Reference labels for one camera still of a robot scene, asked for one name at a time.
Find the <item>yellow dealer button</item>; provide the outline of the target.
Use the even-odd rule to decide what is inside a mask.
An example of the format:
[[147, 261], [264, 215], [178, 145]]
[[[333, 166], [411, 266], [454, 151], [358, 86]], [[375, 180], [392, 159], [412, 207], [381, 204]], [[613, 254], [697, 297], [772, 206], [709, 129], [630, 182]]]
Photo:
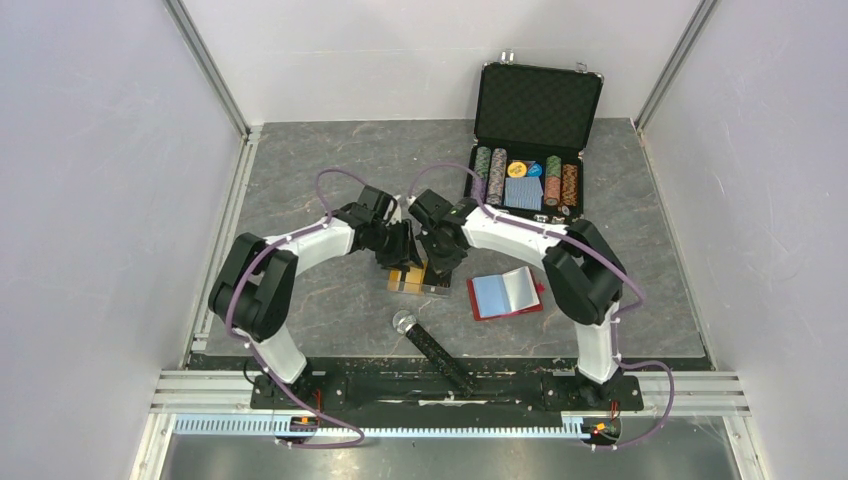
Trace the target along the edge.
[[524, 162], [513, 161], [507, 166], [506, 173], [509, 178], [522, 178], [527, 175], [528, 166]]

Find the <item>black microphone with silver grille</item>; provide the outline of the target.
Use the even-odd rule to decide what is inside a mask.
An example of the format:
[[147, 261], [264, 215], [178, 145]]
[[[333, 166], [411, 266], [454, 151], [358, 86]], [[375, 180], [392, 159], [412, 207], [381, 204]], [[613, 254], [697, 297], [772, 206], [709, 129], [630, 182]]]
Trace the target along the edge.
[[476, 379], [418, 322], [408, 310], [398, 311], [392, 318], [393, 328], [407, 338], [435, 369], [463, 395], [478, 389]]

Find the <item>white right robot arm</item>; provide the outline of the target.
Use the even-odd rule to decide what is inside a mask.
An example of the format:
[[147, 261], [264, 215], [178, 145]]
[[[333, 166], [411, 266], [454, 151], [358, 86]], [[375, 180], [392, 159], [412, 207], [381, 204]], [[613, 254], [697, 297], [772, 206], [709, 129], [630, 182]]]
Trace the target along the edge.
[[547, 225], [498, 213], [472, 198], [451, 203], [426, 190], [407, 200], [417, 238], [437, 272], [458, 268], [471, 249], [495, 251], [544, 271], [557, 307], [575, 324], [577, 392], [591, 408], [618, 393], [612, 323], [626, 272], [594, 224]]

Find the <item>black poker chip case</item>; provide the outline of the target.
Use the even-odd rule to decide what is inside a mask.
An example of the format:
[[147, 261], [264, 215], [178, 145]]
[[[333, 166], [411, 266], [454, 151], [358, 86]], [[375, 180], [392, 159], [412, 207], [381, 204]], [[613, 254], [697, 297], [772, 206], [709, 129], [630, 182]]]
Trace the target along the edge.
[[[602, 74], [519, 64], [512, 50], [481, 69], [465, 193], [537, 222], [570, 224], [584, 214], [584, 160], [604, 85]], [[543, 187], [540, 210], [503, 205], [507, 166], [528, 166]]]

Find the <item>black VIP card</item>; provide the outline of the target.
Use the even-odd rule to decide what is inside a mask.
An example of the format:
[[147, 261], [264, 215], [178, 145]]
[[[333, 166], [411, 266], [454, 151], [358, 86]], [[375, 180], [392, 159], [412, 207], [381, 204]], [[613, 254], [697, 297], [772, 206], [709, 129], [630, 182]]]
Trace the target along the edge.
[[449, 296], [451, 292], [452, 272], [438, 273], [427, 266], [422, 278], [421, 292], [428, 295]]

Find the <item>red leather card holder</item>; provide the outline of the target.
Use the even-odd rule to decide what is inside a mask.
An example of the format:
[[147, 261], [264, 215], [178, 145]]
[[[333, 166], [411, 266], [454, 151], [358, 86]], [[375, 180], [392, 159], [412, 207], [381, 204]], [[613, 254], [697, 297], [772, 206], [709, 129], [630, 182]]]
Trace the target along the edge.
[[502, 274], [470, 278], [466, 281], [475, 321], [512, 317], [544, 309], [545, 286], [532, 270], [520, 267]]

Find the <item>blue playing card deck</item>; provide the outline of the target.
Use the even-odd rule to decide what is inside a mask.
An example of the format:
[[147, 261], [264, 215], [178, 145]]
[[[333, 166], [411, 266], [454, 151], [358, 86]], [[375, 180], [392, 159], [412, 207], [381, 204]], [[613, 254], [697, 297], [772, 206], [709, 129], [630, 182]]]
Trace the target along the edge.
[[508, 177], [505, 179], [503, 205], [509, 208], [540, 210], [543, 187], [538, 177]]

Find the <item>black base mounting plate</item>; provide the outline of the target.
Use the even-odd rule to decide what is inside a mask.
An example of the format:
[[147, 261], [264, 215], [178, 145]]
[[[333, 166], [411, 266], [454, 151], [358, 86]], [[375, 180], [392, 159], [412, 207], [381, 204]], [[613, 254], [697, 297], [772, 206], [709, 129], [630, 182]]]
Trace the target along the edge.
[[[644, 408], [633, 375], [609, 387], [578, 378], [573, 358], [464, 357], [472, 391], [452, 383], [422, 357], [317, 357], [286, 395], [266, 374], [249, 377], [250, 407], [293, 411], [300, 424], [388, 428], [553, 427], [561, 413], [608, 417]], [[306, 403], [309, 409], [301, 409]]]

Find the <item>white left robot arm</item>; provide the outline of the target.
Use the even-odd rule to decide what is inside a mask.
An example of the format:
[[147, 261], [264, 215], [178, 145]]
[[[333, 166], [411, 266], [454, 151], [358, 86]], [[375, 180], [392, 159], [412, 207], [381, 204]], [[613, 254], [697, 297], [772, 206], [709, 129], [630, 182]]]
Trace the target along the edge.
[[398, 199], [372, 186], [300, 230], [239, 235], [213, 283], [209, 310], [277, 379], [275, 392], [290, 407], [306, 405], [314, 394], [314, 381], [304, 374], [308, 360], [285, 325], [295, 281], [308, 269], [362, 250], [373, 252], [384, 268], [422, 264]]

